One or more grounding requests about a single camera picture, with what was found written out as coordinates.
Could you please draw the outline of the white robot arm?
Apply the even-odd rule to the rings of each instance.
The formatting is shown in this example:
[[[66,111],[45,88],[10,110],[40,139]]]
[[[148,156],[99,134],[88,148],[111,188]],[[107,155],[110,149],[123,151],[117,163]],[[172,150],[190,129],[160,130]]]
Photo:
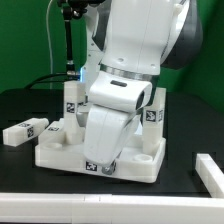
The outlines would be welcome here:
[[[162,67],[180,69],[202,44],[197,0],[112,0],[84,155],[104,175],[156,175],[164,157]]]

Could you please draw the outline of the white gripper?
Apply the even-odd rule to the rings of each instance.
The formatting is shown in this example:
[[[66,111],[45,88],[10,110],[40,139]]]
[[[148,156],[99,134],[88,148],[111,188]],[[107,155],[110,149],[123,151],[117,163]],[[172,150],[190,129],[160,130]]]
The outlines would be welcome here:
[[[92,104],[86,123],[84,155],[112,175],[114,161],[130,136],[136,131],[140,112],[150,101],[152,84],[118,77],[101,71],[90,88]]]

